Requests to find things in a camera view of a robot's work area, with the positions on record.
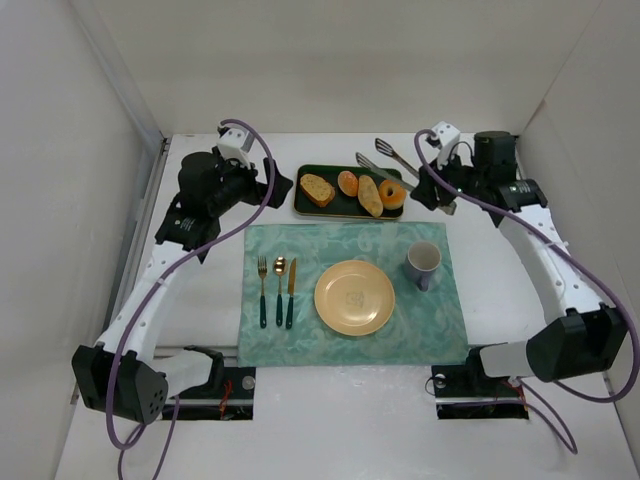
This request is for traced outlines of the metal tongs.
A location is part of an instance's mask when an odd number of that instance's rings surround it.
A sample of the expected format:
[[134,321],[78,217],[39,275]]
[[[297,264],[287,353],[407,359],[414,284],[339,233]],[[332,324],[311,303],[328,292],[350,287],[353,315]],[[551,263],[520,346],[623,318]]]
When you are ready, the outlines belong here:
[[419,180],[418,169],[401,156],[389,142],[380,137],[374,139],[374,149],[390,162],[375,162],[364,153],[357,151],[355,153],[356,164],[385,180],[397,183],[407,192],[412,192]]

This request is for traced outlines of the round orange bun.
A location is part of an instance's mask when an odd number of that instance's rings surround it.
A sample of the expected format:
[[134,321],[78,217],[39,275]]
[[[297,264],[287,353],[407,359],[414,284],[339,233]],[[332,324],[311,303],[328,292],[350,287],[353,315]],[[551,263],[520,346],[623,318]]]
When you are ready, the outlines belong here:
[[343,170],[338,174],[337,184],[341,192],[351,198],[358,195],[358,177],[349,170]]

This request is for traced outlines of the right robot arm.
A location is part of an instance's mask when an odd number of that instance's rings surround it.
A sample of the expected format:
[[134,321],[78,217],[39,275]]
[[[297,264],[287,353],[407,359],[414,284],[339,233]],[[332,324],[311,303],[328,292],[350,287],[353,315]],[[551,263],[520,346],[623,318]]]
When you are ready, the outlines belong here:
[[614,363],[627,323],[611,297],[572,260],[536,181],[517,176],[515,138],[504,131],[474,137],[462,163],[460,132],[446,122],[418,133],[415,147],[436,149],[423,161],[411,196],[430,210],[468,200],[489,214],[522,262],[541,303],[545,326],[526,341],[473,349],[470,360],[487,378],[535,377],[554,382],[603,372]]

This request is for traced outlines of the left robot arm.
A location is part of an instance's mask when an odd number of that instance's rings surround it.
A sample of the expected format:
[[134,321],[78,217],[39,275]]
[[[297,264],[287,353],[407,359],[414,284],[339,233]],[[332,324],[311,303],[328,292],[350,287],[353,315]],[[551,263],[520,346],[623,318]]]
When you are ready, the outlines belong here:
[[148,425],[168,399],[191,388],[221,386],[220,352],[187,346],[178,355],[155,360],[169,304],[200,267],[212,243],[224,240],[220,218],[238,203],[279,208],[293,183],[276,162],[263,160],[266,180],[253,163],[219,148],[187,155],[178,173],[179,190],[155,235],[142,276],[119,314],[92,346],[81,345],[72,369],[85,406]]

